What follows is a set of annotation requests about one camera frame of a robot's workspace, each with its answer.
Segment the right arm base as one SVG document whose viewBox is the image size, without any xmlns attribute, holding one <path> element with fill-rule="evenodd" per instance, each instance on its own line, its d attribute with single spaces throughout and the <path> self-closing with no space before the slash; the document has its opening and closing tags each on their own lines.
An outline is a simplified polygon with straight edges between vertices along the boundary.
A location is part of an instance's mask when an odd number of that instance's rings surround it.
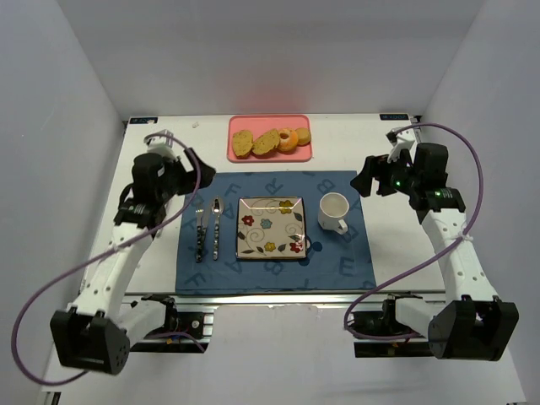
<svg viewBox="0 0 540 405">
<path fill-rule="evenodd" d="M 412 333 L 410 327 L 397 322 L 396 303 L 399 300 L 421 300 L 415 294 L 389 294 L 382 302 L 381 310 L 354 310 L 348 324 L 355 332 L 377 337 L 391 336 L 391 341 L 360 340 L 354 343 L 356 359 L 427 358 L 433 354 L 424 338 L 399 338 L 398 335 Z"/>
</svg>

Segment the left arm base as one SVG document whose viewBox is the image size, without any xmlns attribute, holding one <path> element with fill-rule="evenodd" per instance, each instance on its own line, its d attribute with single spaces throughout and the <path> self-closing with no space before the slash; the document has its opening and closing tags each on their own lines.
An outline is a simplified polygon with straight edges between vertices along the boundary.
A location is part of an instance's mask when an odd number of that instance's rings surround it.
<svg viewBox="0 0 540 405">
<path fill-rule="evenodd" d="M 213 313 L 180 305 L 166 294 L 148 294 L 121 304 L 118 325 L 133 353 L 202 354 L 212 336 Z"/>
</svg>

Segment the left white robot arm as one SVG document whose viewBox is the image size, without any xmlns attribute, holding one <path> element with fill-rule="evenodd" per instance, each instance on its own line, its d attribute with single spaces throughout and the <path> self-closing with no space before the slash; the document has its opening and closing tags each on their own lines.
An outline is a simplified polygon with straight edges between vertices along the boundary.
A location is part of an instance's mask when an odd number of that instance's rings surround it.
<svg viewBox="0 0 540 405">
<path fill-rule="evenodd" d="M 175 196 L 193 195 L 207 187 L 216 171 L 203 163 L 192 148 L 185 152 L 188 171 L 169 150 L 137 156 L 132 182 L 121 193 L 110 240 L 112 253 L 98 261 L 94 276 L 66 310 L 50 321 L 61 365 L 117 375 L 132 346 L 151 332 L 173 332 L 178 327 L 174 300 L 149 294 L 122 312 L 122 301 L 134 271 L 154 242 L 158 226 Z"/>
</svg>

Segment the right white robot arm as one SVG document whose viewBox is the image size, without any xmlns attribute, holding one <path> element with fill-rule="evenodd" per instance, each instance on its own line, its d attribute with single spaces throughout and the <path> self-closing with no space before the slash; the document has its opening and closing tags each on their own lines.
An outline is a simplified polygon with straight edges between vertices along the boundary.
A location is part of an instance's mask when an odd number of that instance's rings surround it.
<svg viewBox="0 0 540 405">
<path fill-rule="evenodd" d="M 473 243 L 460 192 L 446 185 L 447 148 L 422 143 L 415 154 L 369 156 L 351 186 L 362 197 L 378 181 L 378 195 L 406 195 L 434 249 L 445 287 L 445 305 L 416 294 L 391 294 L 380 313 L 348 309 L 348 332 L 359 339 L 407 342 L 426 338 L 437 359 L 499 360 L 519 320 L 517 307 L 503 301 L 488 281 Z"/>
</svg>

